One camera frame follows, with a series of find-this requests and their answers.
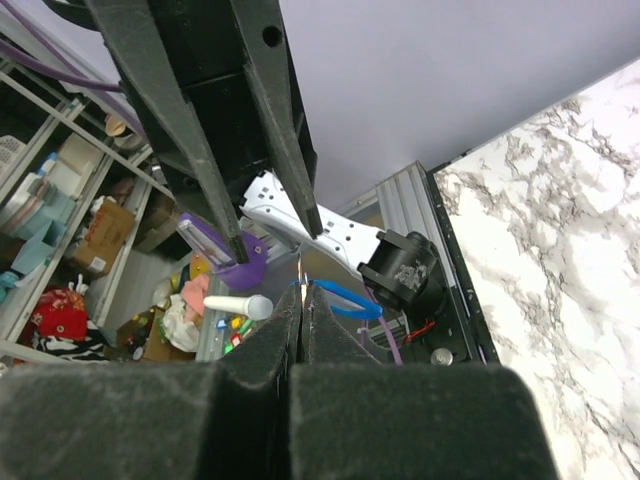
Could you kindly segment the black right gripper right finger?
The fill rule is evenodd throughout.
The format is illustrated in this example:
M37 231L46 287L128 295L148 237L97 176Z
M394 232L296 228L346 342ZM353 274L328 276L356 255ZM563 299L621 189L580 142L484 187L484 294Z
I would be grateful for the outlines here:
M310 289L289 374L294 479L555 479L533 395L496 363L377 363Z

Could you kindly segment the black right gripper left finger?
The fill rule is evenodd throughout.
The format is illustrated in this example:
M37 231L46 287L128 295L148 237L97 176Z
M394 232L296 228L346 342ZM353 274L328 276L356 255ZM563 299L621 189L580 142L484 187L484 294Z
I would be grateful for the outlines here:
M1 380L5 479L287 479L289 287L212 362L66 362Z

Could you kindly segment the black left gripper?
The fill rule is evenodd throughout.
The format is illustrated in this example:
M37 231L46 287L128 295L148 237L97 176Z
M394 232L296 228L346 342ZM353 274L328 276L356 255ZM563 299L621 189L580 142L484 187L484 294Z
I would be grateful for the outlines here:
M179 207L245 264L237 218L252 181L276 175L311 237L317 156L277 1L52 1L99 33Z

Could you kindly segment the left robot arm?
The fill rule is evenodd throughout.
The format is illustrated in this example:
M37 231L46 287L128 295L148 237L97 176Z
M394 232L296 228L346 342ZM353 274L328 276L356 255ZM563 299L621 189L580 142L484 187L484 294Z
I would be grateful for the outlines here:
M186 213L231 259L249 260L247 217L340 263L397 311L432 314L445 298L434 245L352 222L317 204L317 155L276 1L52 1L98 32Z

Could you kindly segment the blue plastic key tag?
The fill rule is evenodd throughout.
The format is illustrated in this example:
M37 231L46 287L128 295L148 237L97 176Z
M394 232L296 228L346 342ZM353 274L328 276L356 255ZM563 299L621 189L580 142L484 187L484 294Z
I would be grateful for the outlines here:
M314 280L313 283L339 299L338 304L329 303L334 314L362 321L376 320L383 316L384 310L380 305L341 285L328 280Z

